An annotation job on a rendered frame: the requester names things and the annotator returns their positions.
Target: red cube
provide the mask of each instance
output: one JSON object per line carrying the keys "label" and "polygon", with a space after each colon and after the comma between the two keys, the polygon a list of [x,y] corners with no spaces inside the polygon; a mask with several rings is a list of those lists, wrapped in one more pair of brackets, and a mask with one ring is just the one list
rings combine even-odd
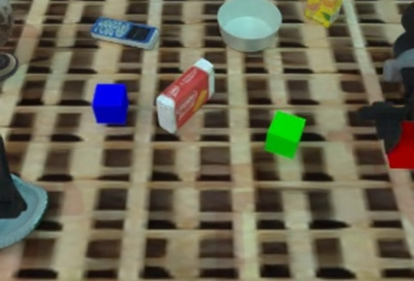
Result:
{"label": "red cube", "polygon": [[404,121],[400,142],[387,154],[392,169],[414,170],[414,122]]}

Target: white bowl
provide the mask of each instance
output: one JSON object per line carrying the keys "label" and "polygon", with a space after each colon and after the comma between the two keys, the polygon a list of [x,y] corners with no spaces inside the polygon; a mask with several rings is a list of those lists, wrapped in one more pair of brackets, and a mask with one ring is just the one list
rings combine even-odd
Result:
{"label": "white bowl", "polygon": [[271,46],[282,23],[279,9],[267,0],[229,0],[217,14],[223,41],[241,52]]}

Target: black object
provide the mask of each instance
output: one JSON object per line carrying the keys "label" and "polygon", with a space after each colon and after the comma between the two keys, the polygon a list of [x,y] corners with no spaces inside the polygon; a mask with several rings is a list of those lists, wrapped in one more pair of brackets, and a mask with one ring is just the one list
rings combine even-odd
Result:
{"label": "black object", "polygon": [[[401,24],[405,33],[394,42],[396,59],[404,52],[414,49],[414,3],[403,13]],[[404,86],[404,107],[395,107],[390,102],[374,102],[358,111],[361,119],[375,121],[378,138],[384,140],[387,153],[400,141],[403,121],[414,121],[414,67],[403,67],[399,72]]]}
{"label": "black object", "polygon": [[19,67],[19,62],[13,54],[0,53],[0,82],[11,77]]}
{"label": "black object", "polygon": [[126,38],[133,39],[138,41],[144,41],[147,39],[150,30],[146,27],[139,27],[134,25],[131,30],[128,32]]}
{"label": "black object", "polygon": [[26,211],[27,204],[17,190],[6,158],[5,144],[0,137],[0,219],[17,218]]}

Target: woven wooden surface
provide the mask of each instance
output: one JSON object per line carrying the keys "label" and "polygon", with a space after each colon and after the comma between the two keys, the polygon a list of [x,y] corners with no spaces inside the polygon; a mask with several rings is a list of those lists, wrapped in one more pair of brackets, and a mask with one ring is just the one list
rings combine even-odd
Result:
{"label": "woven wooden surface", "polygon": [[[227,49],[223,0],[14,0],[2,86],[11,170],[50,206],[25,241],[0,251],[0,279],[414,280],[413,176],[389,170],[372,124],[353,111],[398,100],[380,85],[410,0],[345,0],[329,30],[303,1],[275,0],[277,47]],[[99,16],[161,29],[153,51],[91,39]],[[178,135],[157,127],[159,91],[195,60],[217,92]],[[100,82],[127,84],[126,126],[96,124]],[[276,109],[303,116],[295,160],[263,151]]]}

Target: green cube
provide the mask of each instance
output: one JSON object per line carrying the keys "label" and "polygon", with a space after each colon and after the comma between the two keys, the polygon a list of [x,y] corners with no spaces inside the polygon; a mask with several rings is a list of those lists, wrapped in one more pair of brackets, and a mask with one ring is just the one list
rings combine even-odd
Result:
{"label": "green cube", "polygon": [[305,128],[306,119],[277,111],[267,130],[265,150],[294,158]]}

